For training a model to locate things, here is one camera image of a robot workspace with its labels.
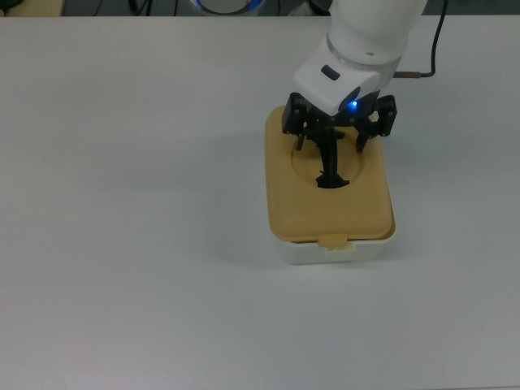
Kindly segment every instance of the table surface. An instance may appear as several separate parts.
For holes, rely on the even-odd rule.
[[[520,18],[448,17],[386,89],[380,260],[289,266],[263,126],[327,24],[0,21],[2,388],[520,385]]]

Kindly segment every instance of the cable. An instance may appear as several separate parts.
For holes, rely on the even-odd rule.
[[[442,29],[442,25],[444,23],[446,11],[448,10],[448,2],[449,0],[444,0],[444,5],[442,6],[442,11],[440,12],[439,25],[437,26],[437,31],[435,31],[433,45],[431,46],[431,71],[429,73],[421,73],[421,77],[432,77],[436,73],[437,42],[439,41],[440,30]]]
[[[444,18],[446,17],[446,11],[448,10],[449,0],[444,0],[442,11],[440,12],[439,24],[435,31],[433,38],[433,44],[431,45],[431,71],[428,73],[421,73],[420,71],[396,71],[393,75],[395,79],[422,79],[426,77],[432,77],[436,73],[436,53],[437,53],[437,42],[439,41],[440,30],[444,24]]]
[[[93,16],[98,16],[99,10],[101,10],[101,6],[103,5],[103,0],[99,0],[99,4],[97,5],[96,11]]]
[[[136,16],[141,16],[141,12],[145,9],[145,7],[146,7],[146,5],[148,4],[149,1],[150,0],[145,0],[145,2],[143,2],[141,7],[139,8],[139,10],[137,10]]]
[[[146,7],[146,16],[150,16],[152,12],[152,4],[154,4],[154,0],[148,0],[148,6]]]

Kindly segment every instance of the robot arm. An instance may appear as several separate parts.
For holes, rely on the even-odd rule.
[[[334,116],[380,91],[392,79],[426,3],[335,0],[327,35],[294,76],[296,92]]]
[[[331,26],[316,51],[294,76],[282,115],[282,131],[316,143],[323,162],[318,186],[347,185],[337,173],[337,144],[343,133],[336,127],[354,127],[356,150],[377,136],[388,136],[397,115],[393,96],[379,91],[393,78],[405,51],[410,29],[427,0],[335,0]],[[377,111],[377,121],[371,115]]]

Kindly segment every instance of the yellow lid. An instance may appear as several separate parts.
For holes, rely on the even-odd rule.
[[[378,137],[356,151],[354,128],[338,140],[338,173],[350,184],[319,188],[323,169],[316,144],[282,133],[284,107],[275,109],[266,122],[266,188],[269,223],[281,240],[317,242],[339,249],[353,240],[384,240],[395,229],[392,203]]]

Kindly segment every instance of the plastic container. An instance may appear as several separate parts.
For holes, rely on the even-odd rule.
[[[266,122],[266,189],[269,224],[282,258],[292,264],[368,260],[392,239],[396,229],[379,138],[362,153],[357,131],[337,128],[338,173],[349,184],[319,188],[323,169],[319,149],[282,133],[283,107]]]

